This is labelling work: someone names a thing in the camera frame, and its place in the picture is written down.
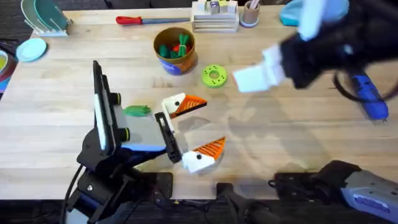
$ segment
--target can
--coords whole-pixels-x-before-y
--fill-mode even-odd
[[[175,59],[160,56],[159,47],[164,44],[171,50],[173,45],[180,43],[180,34],[189,35],[187,44],[192,46],[190,51],[184,57]],[[198,57],[195,52],[195,38],[193,34],[181,27],[171,27],[158,33],[154,40],[154,50],[163,68],[171,75],[182,75],[189,71],[194,66]]]

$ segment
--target pencil cup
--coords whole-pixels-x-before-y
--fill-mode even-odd
[[[260,4],[258,4],[255,9],[250,9],[251,2],[252,1],[248,1],[244,5],[241,16],[241,25],[244,27],[255,27],[259,23]]]

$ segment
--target white box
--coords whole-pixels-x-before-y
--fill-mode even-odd
[[[192,2],[192,32],[237,32],[239,27],[239,11],[211,15],[210,11],[200,11],[197,2]]]

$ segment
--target screwdriver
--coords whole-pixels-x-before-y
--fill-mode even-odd
[[[153,19],[143,19],[139,17],[129,17],[129,16],[118,16],[116,17],[116,23],[119,25],[143,25],[143,24],[162,24],[169,22],[187,22],[190,18],[153,18]]]
[[[362,102],[362,107],[371,120],[382,120],[387,124],[389,116],[388,107],[385,101],[380,100],[381,96],[372,80],[364,71],[349,73],[351,84],[357,97],[369,102]]]

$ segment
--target red screwdriver handle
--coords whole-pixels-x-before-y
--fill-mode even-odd
[[[141,17],[118,16],[116,23],[119,25],[142,25]]]

